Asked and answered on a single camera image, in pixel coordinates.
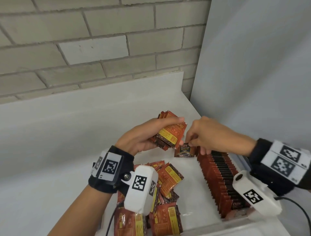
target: painted brick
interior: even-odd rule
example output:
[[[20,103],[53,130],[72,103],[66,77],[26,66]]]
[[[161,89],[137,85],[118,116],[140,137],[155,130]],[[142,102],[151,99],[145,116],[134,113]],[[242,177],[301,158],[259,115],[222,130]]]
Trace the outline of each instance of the painted brick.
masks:
[[[197,65],[185,65],[181,66],[180,70],[183,71],[183,78],[188,79],[188,78],[194,78],[195,77],[195,72],[197,71]]]
[[[0,97],[0,104],[9,103],[13,101],[17,101],[18,99],[14,96],[9,97]]]
[[[42,11],[119,5],[119,0],[35,0]]]
[[[194,64],[199,60],[200,49],[190,49],[157,55],[157,68]]]
[[[7,45],[11,45],[11,43],[0,30],[0,47],[1,46],[7,46]]]
[[[66,65],[53,44],[0,50],[0,74]]]
[[[182,28],[128,35],[130,55],[178,50],[182,41]]]
[[[103,62],[107,77],[155,70],[155,65],[154,55]]]
[[[139,78],[149,77],[149,76],[155,76],[155,75],[164,74],[164,73],[173,72],[173,71],[178,71],[178,70],[179,70],[178,67],[174,67],[174,68],[170,68],[170,69],[144,72],[144,73],[134,75],[134,79],[139,79]]]
[[[126,75],[126,76],[117,77],[117,78],[106,78],[106,79],[99,80],[99,81],[82,83],[81,88],[102,86],[102,85],[107,85],[107,84],[112,84],[112,83],[124,82],[124,81],[132,80],[132,79],[133,77],[131,75]]]
[[[31,99],[31,98],[47,96],[47,95],[60,93],[60,92],[67,92],[67,91],[76,90],[76,89],[79,89],[78,85],[70,85],[70,86],[64,86],[60,88],[50,88],[50,89],[44,89],[40,91],[22,93],[22,94],[18,94],[17,96],[20,99]]]
[[[147,3],[147,2],[169,2],[175,0],[122,0],[122,4],[124,5],[131,5],[137,3]]]
[[[201,46],[203,42],[205,28],[206,26],[185,28],[185,34],[183,38],[183,48]]]
[[[1,0],[0,13],[32,12],[35,7],[31,0]]]
[[[59,46],[71,65],[128,56],[125,35],[60,43]]]
[[[3,17],[0,23],[18,44],[89,36],[80,12]]]
[[[184,79],[182,86],[181,86],[181,91],[182,92],[192,91],[193,83],[194,83],[194,78]]]
[[[210,1],[156,5],[156,27],[161,29],[204,24],[209,6]]]
[[[46,88],[35,73],[22,73],[0,77],[0,95]]]
[[[153,7],[123,7],[85,11],[92,35],[108,35],[154,28]]]
[[[100,63],[69,68],[43,70],[39,71],[38,73],[47,81],[49,86],[105,78],[105,74]]]
[[[186,98],[188,99],[188,100],[190,100],[190,97],[191,97],[191,91],[189,91],[189,92],[185,92],[185,93],[183,93],[185,96],[186,96]]]

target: black wrist strap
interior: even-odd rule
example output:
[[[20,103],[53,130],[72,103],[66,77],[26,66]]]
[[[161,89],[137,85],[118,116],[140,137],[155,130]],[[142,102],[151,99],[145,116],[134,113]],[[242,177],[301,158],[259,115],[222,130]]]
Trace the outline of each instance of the black wrist strap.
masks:
[[[261,164],[261,160],[267,154],[272,146],[272,142],[265,139],[258,139],[257,144],[249,156],[251,164],[250,174],[268,185],[268,187],[278,196],[290,192],[295,187],[295,184],[283,176],[277,174],[269,167]]]
[[[105,160],[107,158],[108,153],[114,153],[117,155],[122,156],[121,160],[118,164],[118,169],[116,170],[117,173],[117,181],[115,181],[113,184],[110,183],[110,181],[105,181],[102,179],[99,179],[99,175],[101,170],[103,169],[103,166],[105,164]],[[126,195],[127,190],[128,190],[128,185],[123,183],[121,181],[121,179],[123,178],[125,173],[129,173],[130,171],[134,171],[134,156],[115,147],[115,146],[111,146],[111,148],[109,149],[109,151],[106,153],[102,164],[99,167],[99,171],[96,175],[96,177],[94,177],[93,175],[90,176],[89,178],[89,185],[101,192],[105,192],[105,193],[116,193],[118,190],[120,190],[124,195]]]

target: right hand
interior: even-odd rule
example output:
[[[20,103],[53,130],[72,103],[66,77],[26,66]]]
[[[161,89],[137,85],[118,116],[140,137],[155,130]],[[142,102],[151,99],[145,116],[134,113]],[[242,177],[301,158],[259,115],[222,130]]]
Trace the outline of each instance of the right hand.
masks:
[[[186,143],[200,146],[202,155],[214,150],[249,156],[256,145],[256,141],[249,136],[239,134],[206,116],[193,121],[186,135]]]

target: left hand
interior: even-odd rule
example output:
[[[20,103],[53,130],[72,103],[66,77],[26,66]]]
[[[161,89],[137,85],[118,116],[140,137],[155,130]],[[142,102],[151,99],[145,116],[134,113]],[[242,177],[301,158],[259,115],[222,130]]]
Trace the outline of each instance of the left hand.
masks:
[[[151,119],[147,122],[135,126],[119,138],[115,147],[135,156],[138,152],[147,151],[156,148],[157,145],[148,141],[149,138],[156,135],[162,128],[168,125],[176,125],[182,123],[184,117],[168,117],[164,119]]]

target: yellow label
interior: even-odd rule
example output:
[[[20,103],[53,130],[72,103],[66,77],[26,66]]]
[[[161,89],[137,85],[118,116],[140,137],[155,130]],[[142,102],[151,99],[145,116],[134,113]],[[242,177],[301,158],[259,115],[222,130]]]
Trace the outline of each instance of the yellow label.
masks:
[[[170,141],[172,144],[176,144],[177,138],[170,132],[168,132],[166,129],[161,129],[159,131],[159,134],[162,135],[164,138],[166,138],[168,141]]]
[[[171,221],[173,235],[179,234],[179,227],[175,207],[169,207],[169,220]]]
[[[152,206],[151,206],[151,212],[153,212],[153,210],[154,210],[154,206],[155,206],[155,201],[156,201],[156,192],[157,192],[157,190],[158,190],[158,188],[157,187],[155,187],[155,191],[154,191],[154,193],[153,193],[153,201],[152,201]]]
[[[144,236],[142,214],[135,214],[135,229],[136,229],[136,236]]]
[[[169,173],[173,180],[175,180],[176,183],[179,183],[181,181],[181,178],[170,166],[166,167],[165,170]]]

